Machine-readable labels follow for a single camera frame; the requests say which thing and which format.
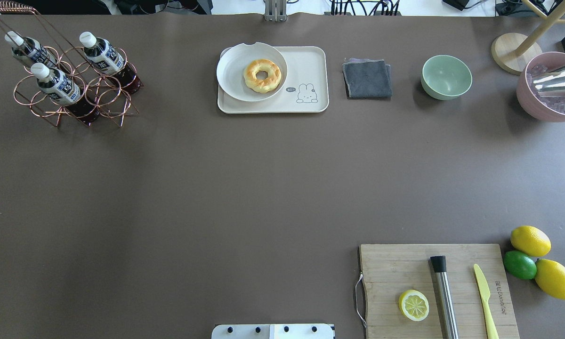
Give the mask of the tea bottle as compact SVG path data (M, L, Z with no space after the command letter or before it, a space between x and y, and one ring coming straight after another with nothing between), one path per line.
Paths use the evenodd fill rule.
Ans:
M40 90L75 118L87 125L99 118L97 107L85 98L81 87L69 75L43 64L34 64L30 70Z
M136 71L111 43L91 32L82 32L79 36L85 58L111 86L121 88L128 94L137 93L143 84Z
M11 47L13 58L22 65L31 68L34 64L57 67L58 58L39 41L31 37L22 37L17 32L7 32L4 39Z

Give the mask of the cream rabbit serving tray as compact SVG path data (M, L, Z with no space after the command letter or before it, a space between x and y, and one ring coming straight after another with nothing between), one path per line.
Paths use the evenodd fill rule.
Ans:
M321 113L328 107L325 52L315 46L274 48L287 61L288 73L282 89L263 101L246 102L231 97L218 84L218 107L222 112Z

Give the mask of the white round plate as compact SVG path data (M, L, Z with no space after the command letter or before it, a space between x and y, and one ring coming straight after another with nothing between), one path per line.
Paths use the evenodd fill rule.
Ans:
M257 93L245 84L243 71L257 59L268 59L277 64L282 72L278 87L267 94ZM239 44L231 47L221 56L217 66L217 79L220 87L231 97L246 102L258 102L270 98L282 89L288 73L287 61L274 47L265 43Z

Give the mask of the folded grey cloth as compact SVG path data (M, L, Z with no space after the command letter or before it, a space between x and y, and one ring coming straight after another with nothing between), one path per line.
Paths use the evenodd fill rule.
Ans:
M342 72L351 99L390 98L393 94L392 67L383 59L350 58Z

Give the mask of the bamboo cutting board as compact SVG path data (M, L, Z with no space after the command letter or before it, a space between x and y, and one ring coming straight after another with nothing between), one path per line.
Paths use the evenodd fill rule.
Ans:
M452 305L461 339L485 339L487 331L473 270L480 266L491 290L489 307L501 339L520 337L498 244L362 244L360 267L368 339L443 339L431 256L446 258ZM406 290L422 292L430 304L425 320L411 321L399 308Z

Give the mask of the mint green bowl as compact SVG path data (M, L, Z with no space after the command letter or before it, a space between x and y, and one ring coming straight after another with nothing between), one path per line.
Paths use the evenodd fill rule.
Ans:
M469 67L459 58L437 55L424 63L420 82L432 98L450 100L470 90L473 77Z

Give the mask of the halved lemon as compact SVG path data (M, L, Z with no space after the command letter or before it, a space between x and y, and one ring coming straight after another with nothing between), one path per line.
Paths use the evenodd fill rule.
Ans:
M398 299L400 312L414 322L425 320L429 314L429 302L420 291L409 289L401 293Z

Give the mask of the steel muddler black tip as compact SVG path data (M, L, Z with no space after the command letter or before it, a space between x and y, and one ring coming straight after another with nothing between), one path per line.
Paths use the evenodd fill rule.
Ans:
M431 256L430 262L435 273L435 282L439 292L440 319L446 339L459 339L457 320L451 296L450 280L447 273L446 257Z

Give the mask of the yellow plastic knife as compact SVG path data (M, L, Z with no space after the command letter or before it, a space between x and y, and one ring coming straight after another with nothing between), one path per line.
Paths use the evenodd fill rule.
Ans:
M481 299L481 306L484 313L485 332L488 339L499 339L498 331L493 319L491 307L489 306L489 298L491 298L491 290L488 285L487 279L481 267L478 264L473 264L473 271L476 276L476 283Z

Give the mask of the green lime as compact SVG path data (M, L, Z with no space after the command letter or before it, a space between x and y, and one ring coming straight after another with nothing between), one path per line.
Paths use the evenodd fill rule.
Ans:
M537 275L534 260L518 250L507 251L503 257L503 264L508 273L522 280L531 280Z

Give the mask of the whole lemon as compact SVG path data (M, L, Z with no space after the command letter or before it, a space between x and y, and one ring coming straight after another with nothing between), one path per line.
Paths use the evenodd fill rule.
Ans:
M565 300L565 266L555 260L536 260L534 278L538 287L548 295Z
M550 253L551 240L544 231L530 225L516 227L510 234L511 245L528 256L542 257Z

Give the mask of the pink ice bowl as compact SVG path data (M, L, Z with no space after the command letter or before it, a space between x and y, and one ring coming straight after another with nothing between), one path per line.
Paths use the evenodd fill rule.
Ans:
M565 97L540 97L532 78L565 65L564 52L544 52L535 56L521 74L517 85L517 100L530 116L549 122L565 122Z

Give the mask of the lower whole lemon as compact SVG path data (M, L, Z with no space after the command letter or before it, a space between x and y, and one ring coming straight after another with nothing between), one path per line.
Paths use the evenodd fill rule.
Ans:
M565 266L555 260L536 260L534 278L538 287L548 295L565 300Z

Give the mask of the aluminium frame post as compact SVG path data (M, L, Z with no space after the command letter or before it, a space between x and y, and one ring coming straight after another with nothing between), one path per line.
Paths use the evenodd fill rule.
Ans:
M265 0L266 22L285 22L287 19L287 0Z

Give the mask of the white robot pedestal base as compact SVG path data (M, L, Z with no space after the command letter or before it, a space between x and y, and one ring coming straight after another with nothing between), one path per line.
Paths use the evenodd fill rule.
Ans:
M334 339L333 324L273 323L220 324L211 333L212 339Z

